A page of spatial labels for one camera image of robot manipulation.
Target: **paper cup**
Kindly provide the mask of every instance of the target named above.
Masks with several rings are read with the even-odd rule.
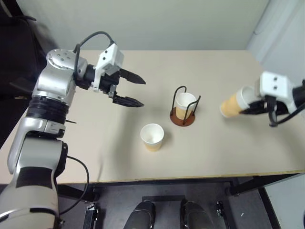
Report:
[[[234,117],[250,108],[249,104],[256,100],[258,98],[254,94],[254,88],[245,86],[221,104],[220,112],[226,118]]]
[[[161,147],[164,130],[160,125],[150,123],[142,128],[140,136],[148,150],[157,151]]]
[[[176,116],[179,119],[184,119],[185,116],[185,112],[187,109],[187,106],[192,103],[195,102],[197,99],[194,95],[192,95],[191,93],[180,93],[179,95],[177,95],[176,97]],[[193,109],[195,108],[196,104],[193,104],[190,106],[189,110],[187,111],[187,115],[186,118],[188,118],[191,114],[191,112],[193,111]]]

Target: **white wall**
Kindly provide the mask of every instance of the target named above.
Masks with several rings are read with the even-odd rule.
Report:
[[[123,50],[245,49],[268,0],[17,0],[48,46],[107,31]],[[85,49],[103,49],[94,38]]]
[[[271,1],[255,33],[248,49],[262,66],[301,84],[305,77],[305,1]],[[265,188],[281,228],[303,229],[305,175]]]

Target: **floor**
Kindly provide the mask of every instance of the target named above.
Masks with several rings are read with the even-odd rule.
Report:
[[[224,190],[229,183],[190,183],[171,185],[128,185],[102,187],[98,204],[102,215],[96,229],[123,229],[124,224],[142,196],[185,195],[188,200],[200,204],[209,214],[216,229],[225,229],[223,218],[216,214],[215,203],[228,200],[238,229],[271,229],[267,213],[257,191],[238,197],[227,197]],[[60,198],[60,210],[69,207],[74,200]],[[82,229],[85,210],[89,203],[80,203],[62,215],[64,229]],[[179,201],[155,202],[155,229],[179,229]]]

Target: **brown circular base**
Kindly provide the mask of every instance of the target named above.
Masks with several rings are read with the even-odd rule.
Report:
[[[191,112],[190,116],[185,120],[184,124],[183,124],[183,120],[181,120],[176,116],[176,107],[173,108],[173,115],[171,115],[171,112],[170,112],[171,121],[178,126],[188,126],[195,121],[195,115],[193,115],[193,111]]]

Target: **beige table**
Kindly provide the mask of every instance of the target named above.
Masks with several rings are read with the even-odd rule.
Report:
[[[82,51],[89,63],[99,51]],[[137,98],[142,108],[112,104],[102,93],[77,88],[63,140],[69,155],[82,160],[91,182],[120,182],[191,177],[232,177],[305,171],[305,124],[297,116],[270,128],[267,115],[224,119],[220,103],[263,69],[247,51],[124,51],[123,67],[146,85],[121,79],[117,92]],[[196,120],[178,127],[169,118],[178,86],[202,96]],[[165,130],[162,148],[145,149],[140,129],[158,123]],[[16,128],[0,151],[0,183],[10,182],[7,155]],[[59,183],[85,182],[83,168],[67,159]]]

